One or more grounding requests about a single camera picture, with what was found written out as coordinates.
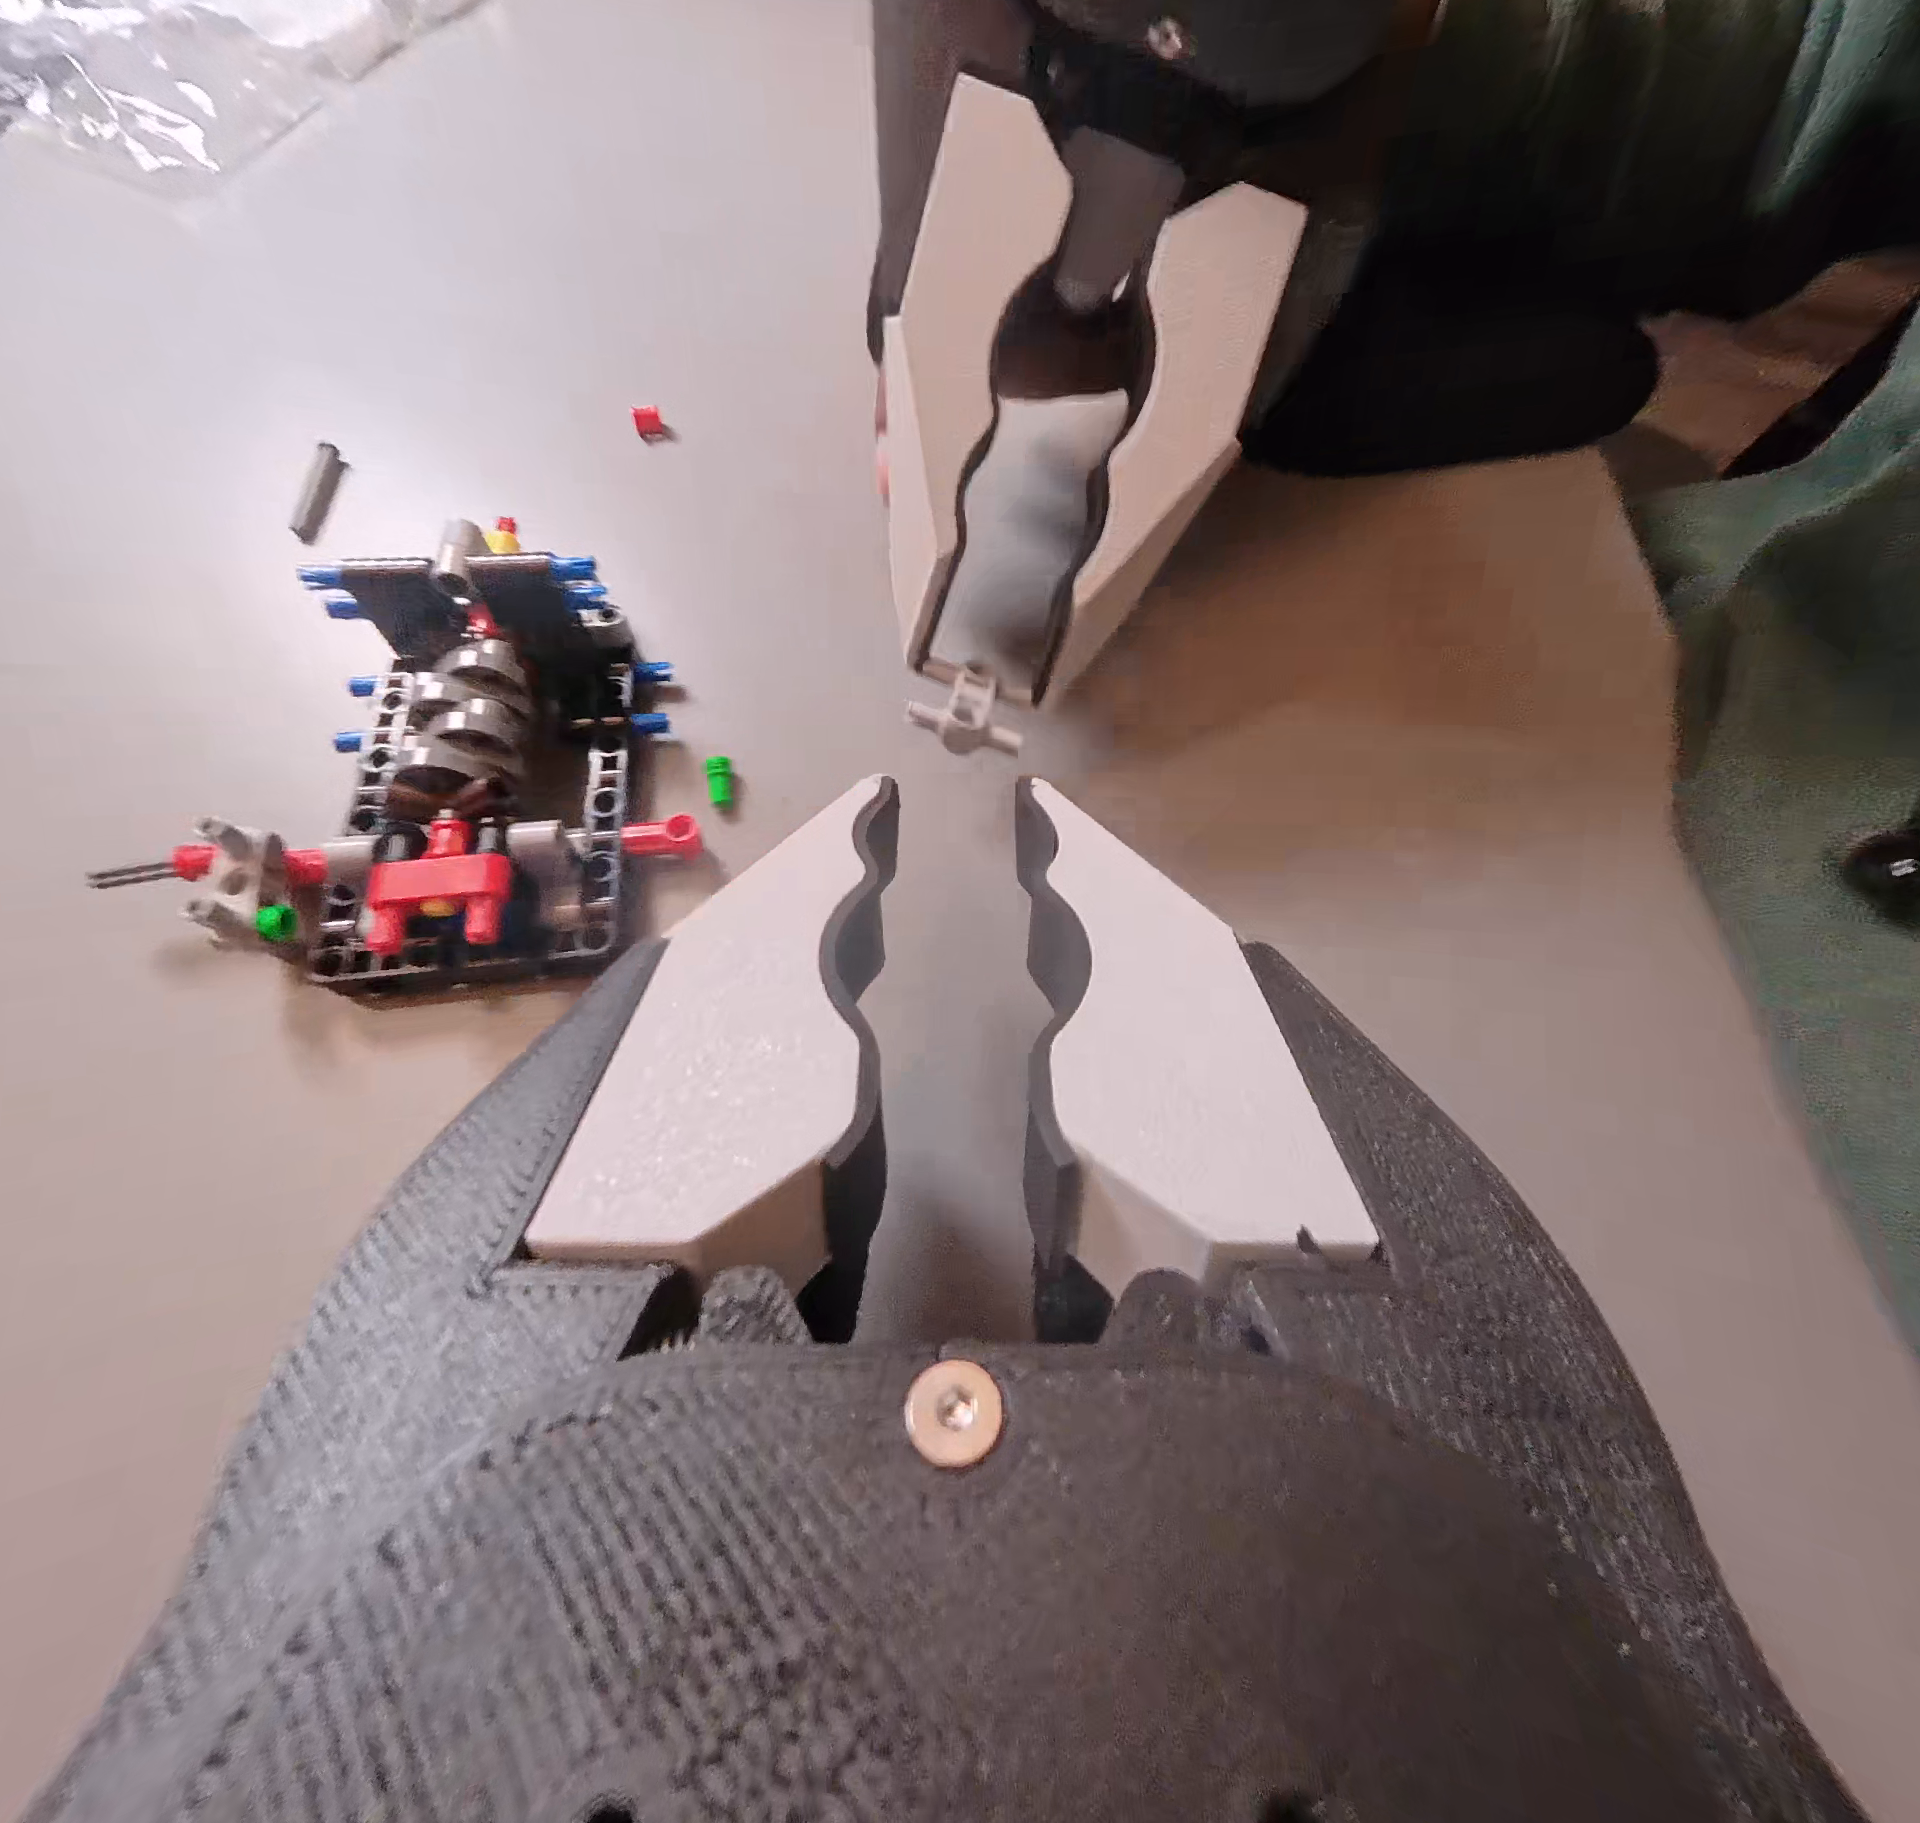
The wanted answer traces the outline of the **person's green sweatshirt torso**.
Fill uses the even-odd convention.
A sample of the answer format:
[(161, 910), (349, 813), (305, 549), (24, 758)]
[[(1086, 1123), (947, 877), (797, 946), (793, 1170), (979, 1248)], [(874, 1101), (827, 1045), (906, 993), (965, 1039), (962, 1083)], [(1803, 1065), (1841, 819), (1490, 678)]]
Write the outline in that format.
[(1678, 648), (1677, 830), (1872, 1275), (1918, 1336), (1918, 328), (1788, 467), (1629, 502)]

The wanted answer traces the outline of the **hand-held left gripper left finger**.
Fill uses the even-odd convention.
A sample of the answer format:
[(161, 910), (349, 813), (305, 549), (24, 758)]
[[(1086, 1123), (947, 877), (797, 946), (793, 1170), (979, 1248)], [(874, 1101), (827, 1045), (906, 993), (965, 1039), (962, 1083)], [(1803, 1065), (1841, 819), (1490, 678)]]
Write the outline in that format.
[(855, 782), (655, 955), (523, 1247), (769, 1269), (811, 1331), (852, 1331), (884, 1197), (881, 972), (899, 786)]

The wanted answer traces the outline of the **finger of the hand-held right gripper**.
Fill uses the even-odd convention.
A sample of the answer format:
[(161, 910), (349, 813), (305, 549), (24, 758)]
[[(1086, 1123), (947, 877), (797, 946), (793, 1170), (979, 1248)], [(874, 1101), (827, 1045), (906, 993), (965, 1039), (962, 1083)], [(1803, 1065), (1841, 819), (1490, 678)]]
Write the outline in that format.
[(1222, 187), (1160, 232), (1145, 274), (1147, 383), (1097, 477), (1089, 548), (1056, 602), (1032, 702), (1052, 708), (1139, 607), (1240, 460), (1240, 430), (1308, 222)]
[(993, 437), (1002, 322), (1058, 251), (1071, 179), (1038, 108), (959, 75), (899, 309), (882, 322), (887, 541), (909, 668), (933, 636), (965, 552), (967, 481)]

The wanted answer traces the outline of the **person's right forearm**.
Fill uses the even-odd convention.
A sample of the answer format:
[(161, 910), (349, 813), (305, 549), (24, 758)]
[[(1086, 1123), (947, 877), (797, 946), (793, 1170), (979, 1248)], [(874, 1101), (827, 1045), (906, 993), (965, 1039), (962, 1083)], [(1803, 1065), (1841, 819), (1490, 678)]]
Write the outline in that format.
[(1389, 243), (1711, 316), (1917, 247), (1918, 0), (1440, 0), (1416, 65)]

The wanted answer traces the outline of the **black lego chassis assembly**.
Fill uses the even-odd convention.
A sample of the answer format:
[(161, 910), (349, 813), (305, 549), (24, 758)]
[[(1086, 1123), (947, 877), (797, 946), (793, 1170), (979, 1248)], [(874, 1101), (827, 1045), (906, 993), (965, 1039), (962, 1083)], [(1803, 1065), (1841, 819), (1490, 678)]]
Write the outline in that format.
[(641, 655), (595, 558), (532, 549), (519, 522), (453, 518), (431, 556), (299, 570), (336, 622), (391, 658), (349, 690), (353, 758), (338, 834), (298, 845), (206, 817), (156, 862), (93, 889), (183, 885), (183, 916), (342, 994), (429, 994), (584, 975), (631, 928), (633, 869), (694, 862), (695, 813), (637, 813), (641, 761), (672, 733), (677, 684)]

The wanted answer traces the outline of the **light grey lego connector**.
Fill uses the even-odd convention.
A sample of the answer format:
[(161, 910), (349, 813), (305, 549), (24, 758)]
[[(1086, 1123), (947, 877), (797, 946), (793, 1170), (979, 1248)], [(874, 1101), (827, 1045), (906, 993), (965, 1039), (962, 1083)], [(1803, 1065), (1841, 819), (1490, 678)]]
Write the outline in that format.
[(904, 704), (904, 719), (941, 745), (947, 754), (1007, 754), (1024, 751), (1024, 736), (998, 719), (1002, 684), (976, 663), (947, 670), (947, 694), (939, 705), (921, 699)]

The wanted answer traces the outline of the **crumpled clear plastic bag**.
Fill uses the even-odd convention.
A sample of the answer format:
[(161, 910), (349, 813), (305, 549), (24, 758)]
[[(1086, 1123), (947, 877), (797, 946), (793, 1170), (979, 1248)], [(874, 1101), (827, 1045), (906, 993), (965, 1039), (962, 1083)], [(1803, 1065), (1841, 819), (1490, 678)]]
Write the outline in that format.
[(2, 132), (186, 187), (479, 0), (2, 0)]

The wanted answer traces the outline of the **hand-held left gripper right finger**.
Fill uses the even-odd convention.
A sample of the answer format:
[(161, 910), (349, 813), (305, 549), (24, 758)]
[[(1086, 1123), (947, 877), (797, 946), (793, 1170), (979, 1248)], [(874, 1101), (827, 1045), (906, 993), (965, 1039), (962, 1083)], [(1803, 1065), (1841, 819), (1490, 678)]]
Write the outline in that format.
[(1143, 1278), (1229, 1302), (1380, 1290), (1380, 1233), (1235, 926), (1056, 783), (1016, 788), (1038, 1334), (1099, 1334)]

